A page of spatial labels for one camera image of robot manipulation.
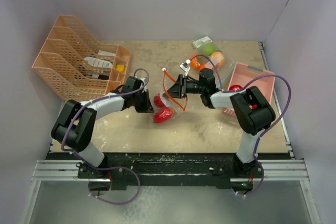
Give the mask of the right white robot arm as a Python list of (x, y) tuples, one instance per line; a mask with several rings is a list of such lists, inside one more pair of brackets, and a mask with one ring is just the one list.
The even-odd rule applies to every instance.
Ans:
[(255, 81), (276, 75), (258, 76), (240, 90), (222, 91), (216, 87), (214, 71), (204, 68), (197, 80), (179, 75), (170, 88), (164, 87), (164, 94), (172, 101), (186, 98), (188, 94), (199, 94), (202, 103), (210, 109), (231, 108), (243, 130), (238, 151), (234, 156), (233, 170), (238, 177), (246, 177), (256, 164), (261, 135), (276, 119), (275, 112)]

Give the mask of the zip bag of mixed fruit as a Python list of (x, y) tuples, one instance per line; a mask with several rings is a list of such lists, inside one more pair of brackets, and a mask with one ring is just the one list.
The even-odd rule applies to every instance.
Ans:
[[(200, 48), (195, 50), (196, 53), (190, 56), (191, 68), (197, 71), (201, 71), (203, 68), (212, 69), (214, 71), (217, 86), (219, 87), (219, 83), (224, 86), (226, 80), (234, 69), (235, 62), (229, 56), (224, 54), (213, 41), (211, 43), (203, 44)], [(215, 65), (220, 81), (213, 65), (200, 55), (206, 56)]]

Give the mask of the zip bag of red apples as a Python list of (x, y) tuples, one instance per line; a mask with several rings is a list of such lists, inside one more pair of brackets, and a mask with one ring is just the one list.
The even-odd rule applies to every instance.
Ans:
[(188, 96), (184, 98), (173, 98), (168, 94), (168, 89), (176, 84), (174, 79), (166, 70), (162, 68), (163, 79), (160, 83), (154, 86), (156, 92), (151, 98), (154, 106), (154, 114), (152, 121), (154, 124), (163, 124), (176, 119), (181, 113), (186, 111), (188, 104)]

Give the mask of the red fake apple one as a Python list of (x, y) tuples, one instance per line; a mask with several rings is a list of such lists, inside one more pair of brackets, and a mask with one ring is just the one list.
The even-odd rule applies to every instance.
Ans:
[(237, 85), (237, 84), (232, 85), (232, 86), (229, 87), (230, 91), (237, 91), (237, 90), (241, 90), (241, 89), (242, 89), (242, 86)]

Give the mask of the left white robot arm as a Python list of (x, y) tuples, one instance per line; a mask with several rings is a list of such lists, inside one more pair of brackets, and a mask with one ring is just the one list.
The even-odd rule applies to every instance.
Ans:
[(86, 102), (67, 101), (51, 130), (51, 137), (90, 164), (90, 173), (96, 178), (104, 177), (108, 172), (108, 159), (91, 142), (94, 124), (108, 114), (130, 107), (138, 113), (152, 113), (154, 109), (145, 87), (147, 82), (146, 78), (130, 76), (125, 84), (100, 98)]

